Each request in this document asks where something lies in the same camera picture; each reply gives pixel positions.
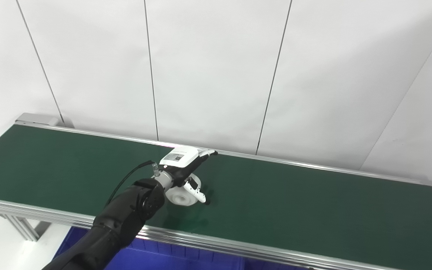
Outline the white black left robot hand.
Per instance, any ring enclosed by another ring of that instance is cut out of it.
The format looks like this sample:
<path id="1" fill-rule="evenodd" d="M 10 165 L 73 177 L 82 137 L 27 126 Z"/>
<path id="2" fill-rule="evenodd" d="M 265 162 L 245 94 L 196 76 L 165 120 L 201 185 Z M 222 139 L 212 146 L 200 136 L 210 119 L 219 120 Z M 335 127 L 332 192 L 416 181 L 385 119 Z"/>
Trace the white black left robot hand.
<path id="1" fill-rule="evenodd" d="M 176 147 L 158 164 L 154 178 L 162 185 L 166 198 L 178 206 L 191 206 L 197 202 L 210 204 L 201 191 L 201 180 L 195 170 L 210 156 L 218 155 L 214 149 L 198 149 L 190 146 Z"/>

